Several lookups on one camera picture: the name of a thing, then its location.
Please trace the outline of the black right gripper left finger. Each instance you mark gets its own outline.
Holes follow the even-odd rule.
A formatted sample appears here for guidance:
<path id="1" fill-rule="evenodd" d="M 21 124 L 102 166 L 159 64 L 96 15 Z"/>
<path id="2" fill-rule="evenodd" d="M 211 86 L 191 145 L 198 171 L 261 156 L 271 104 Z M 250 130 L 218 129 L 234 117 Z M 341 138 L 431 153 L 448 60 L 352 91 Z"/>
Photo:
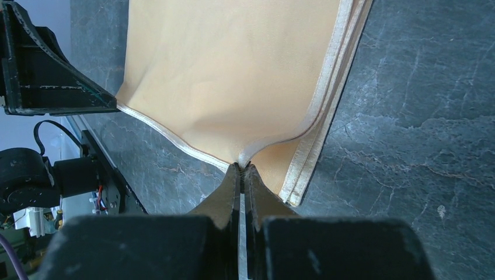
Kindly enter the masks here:
<path id="1" fill-rule="evenodd" d="M 92 215 L 52 238 L 38 279 L 238 279 L 240 168 L 183 215 Z"/>

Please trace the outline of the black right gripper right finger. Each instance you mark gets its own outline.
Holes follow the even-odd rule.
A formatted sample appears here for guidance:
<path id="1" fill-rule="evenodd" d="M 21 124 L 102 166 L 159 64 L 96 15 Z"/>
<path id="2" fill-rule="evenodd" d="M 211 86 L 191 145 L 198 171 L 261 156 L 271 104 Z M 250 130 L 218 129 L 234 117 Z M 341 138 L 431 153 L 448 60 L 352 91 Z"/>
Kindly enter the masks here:
<path id="1" fill-rule="evenodd" d="M 304 217 L 244 170 L 250 279 L 434 279 L 414 230 L 398 219 Z"/>

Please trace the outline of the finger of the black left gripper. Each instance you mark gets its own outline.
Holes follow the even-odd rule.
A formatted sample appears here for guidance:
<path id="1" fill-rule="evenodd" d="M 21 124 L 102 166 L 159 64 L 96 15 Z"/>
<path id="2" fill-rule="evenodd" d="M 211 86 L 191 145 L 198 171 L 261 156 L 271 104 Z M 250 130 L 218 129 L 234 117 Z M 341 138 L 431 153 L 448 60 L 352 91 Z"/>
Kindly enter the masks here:
<path id="1" fill-rule="evenodd" d="M 1 107 L 17 116 L 117 112 L 116 98 L 79 72 L 55 34 L 25 8 L 1 1 Z"/>

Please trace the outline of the peach cloth napkin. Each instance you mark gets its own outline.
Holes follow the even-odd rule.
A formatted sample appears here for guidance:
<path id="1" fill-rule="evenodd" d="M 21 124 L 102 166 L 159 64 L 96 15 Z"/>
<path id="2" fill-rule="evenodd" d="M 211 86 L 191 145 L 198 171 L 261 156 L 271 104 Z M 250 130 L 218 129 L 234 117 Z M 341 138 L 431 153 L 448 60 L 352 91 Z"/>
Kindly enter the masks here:
<path id="1" fill-rule="evenodd" d="M 130 1 L 118 108 L 298 206 L 371 1 Z"/>

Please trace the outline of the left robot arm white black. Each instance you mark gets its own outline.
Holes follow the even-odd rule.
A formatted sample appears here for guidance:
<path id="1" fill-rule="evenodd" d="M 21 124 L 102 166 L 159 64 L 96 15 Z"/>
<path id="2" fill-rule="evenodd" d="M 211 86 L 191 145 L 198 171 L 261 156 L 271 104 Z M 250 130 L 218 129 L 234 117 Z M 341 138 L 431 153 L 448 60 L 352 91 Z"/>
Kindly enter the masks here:
<path id="1" fill-rule="evenodd" d="M 1 2 L 1 107 L 16 116 L 114 113 L 116 99 L 71 65 L 48 27 L 35 26 L 25 8 Z M 34 126 L 38 150 L 1 152 L 1 214 L 51 208 L 65 197 L 112 183 L 113 168 L 88 131 L 73 138 L 80 157 L 51 163 Z"/>

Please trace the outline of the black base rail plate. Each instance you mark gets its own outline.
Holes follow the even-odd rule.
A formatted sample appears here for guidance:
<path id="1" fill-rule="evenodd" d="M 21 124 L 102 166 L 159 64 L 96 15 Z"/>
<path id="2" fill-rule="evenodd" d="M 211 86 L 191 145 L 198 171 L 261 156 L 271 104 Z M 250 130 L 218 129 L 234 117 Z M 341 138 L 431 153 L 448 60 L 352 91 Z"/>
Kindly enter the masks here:
<path id="1" fill-rule="evenodd" d="M 91 158 L 97 168 L 97 210 L 108 215 L 140 215 L 147 210 L 137 198 L 119 169 L 110 161 L 96 138 L 88 130 L 81 131 L 82 154 Z"/>

